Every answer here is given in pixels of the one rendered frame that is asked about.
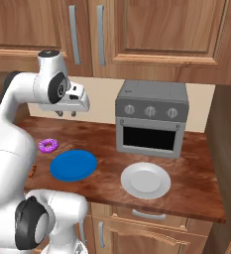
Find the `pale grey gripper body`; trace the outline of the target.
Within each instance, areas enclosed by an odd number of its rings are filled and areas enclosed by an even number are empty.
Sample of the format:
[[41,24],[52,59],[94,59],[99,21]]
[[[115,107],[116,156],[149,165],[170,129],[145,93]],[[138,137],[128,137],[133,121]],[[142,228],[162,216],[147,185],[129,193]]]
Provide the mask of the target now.
[[56,104],[40,104],[40,108],[45,111],[76,111],[86,112],[90,108],[90,102],[86,92],[83,92],[78,99],[72,99],[72,95],[66,93]]

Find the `purple sprinkled donut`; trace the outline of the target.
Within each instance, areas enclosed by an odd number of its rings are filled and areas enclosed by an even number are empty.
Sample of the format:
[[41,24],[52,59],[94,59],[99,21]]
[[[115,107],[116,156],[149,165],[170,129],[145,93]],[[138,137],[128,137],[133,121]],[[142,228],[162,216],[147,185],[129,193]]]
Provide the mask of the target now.
[[39,143],[39,150],[42,153],[51,153],[55,151],[59,146],[59,143],[56,139],[48,138],[44,139]]

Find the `blue plate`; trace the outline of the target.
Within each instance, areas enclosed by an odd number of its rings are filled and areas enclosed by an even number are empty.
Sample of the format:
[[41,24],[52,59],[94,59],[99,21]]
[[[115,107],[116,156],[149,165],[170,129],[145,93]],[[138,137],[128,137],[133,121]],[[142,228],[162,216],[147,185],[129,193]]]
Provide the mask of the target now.
[[93,154],[84,150],[70,150],[57,155],[50,163],[50,173],[62,182],[73,183],[89,177],[97,167]]

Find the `toaster oven glass door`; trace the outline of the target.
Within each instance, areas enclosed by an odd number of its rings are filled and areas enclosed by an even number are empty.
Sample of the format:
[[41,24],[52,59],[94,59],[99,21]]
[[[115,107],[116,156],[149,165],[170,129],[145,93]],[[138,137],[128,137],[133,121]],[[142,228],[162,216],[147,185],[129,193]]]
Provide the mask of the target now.
[[185,124],[137,118],[116,118],[116,149],[123,153],[177,159]]

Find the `grey toaster oven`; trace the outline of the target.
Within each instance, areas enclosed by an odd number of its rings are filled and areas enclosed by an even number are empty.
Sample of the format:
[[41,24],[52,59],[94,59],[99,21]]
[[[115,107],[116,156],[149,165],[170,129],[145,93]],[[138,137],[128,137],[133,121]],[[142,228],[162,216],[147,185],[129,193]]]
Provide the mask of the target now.
[[[125,112],[127,105],[135,107],[133,114]],[[156,114],[152,117],[145,113],[148,106],[156,109]],[[174,119],[168,117],[170,108],[175,108],[178,112]],[[115,122],[117,117],[126,117],[179,122],[186,125],[188,109],[184,83],[126,79],[115,100]]]

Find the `white plate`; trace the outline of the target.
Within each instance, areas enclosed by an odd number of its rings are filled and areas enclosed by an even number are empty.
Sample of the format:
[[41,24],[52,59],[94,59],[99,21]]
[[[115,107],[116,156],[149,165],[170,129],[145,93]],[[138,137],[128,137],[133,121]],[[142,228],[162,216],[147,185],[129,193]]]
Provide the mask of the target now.
[[171,188],[169,174],[152,163],[135,163],[121,174],[121,185],[130,195],[141,199],[164,196]]

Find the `wooden drawer front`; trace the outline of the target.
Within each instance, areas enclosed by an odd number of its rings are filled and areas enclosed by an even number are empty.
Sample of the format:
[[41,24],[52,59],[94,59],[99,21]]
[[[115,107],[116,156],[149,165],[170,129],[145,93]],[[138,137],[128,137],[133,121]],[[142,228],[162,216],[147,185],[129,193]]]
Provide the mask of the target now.
[[[90,206],[91,214],[95,217],[117,219],[124,222],[141,223],[154,227],[174,229],[180,232],[191,233],[205,237],[208,236],[212,227],[212,222],[209,221],[175,216],[170,214],[167,214],[167,218],[165,220],[152,220],[133,215],[133,208],[109,204],[100,204],[96,202],[92,202]],[[157,212],[143,211],[140,209],[137,210],[148,214],[160,214]]]

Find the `wooden base cupboard door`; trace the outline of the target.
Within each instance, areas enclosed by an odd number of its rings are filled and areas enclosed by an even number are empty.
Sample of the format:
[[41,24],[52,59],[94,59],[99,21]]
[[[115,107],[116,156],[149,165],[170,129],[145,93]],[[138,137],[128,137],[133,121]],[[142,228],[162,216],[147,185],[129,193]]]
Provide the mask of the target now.
[[[78,237],[78,239],[81,241],[80,238],[80,233],[79,233],[79,223],[75,225],[75,233]],[[85,239],[87,240],[86,243],[86,248],[88,250],[89,254],[96,254],[95,251],[95,240],[94,240],[94,230],[93,230],[93,225],[92,225],[92,216],[87,215],[84,218],[84,234],[85,234]]]
[[[103,221],[105,248],[99,247],[98,222]],[[93,217],[96,254],[202,254],[206,238],[174,230]]]

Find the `tall dark wooden cabinet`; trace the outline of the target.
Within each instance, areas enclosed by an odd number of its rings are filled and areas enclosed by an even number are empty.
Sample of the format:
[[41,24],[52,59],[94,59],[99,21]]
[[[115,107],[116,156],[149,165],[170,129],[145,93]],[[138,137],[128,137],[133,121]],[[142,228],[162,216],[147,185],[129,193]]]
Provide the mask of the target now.
[[226,222],[212,225],[203,254],[231,254],[231,86],[216,86],[205,133]]

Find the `wide wooden wall cupboard door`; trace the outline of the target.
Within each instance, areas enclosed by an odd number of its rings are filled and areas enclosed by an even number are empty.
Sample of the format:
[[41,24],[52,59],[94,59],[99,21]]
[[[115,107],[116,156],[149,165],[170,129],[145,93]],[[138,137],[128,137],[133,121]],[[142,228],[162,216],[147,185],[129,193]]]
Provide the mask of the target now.
[[231,85],[231,0],[88,0],[88,10],[96,77]]

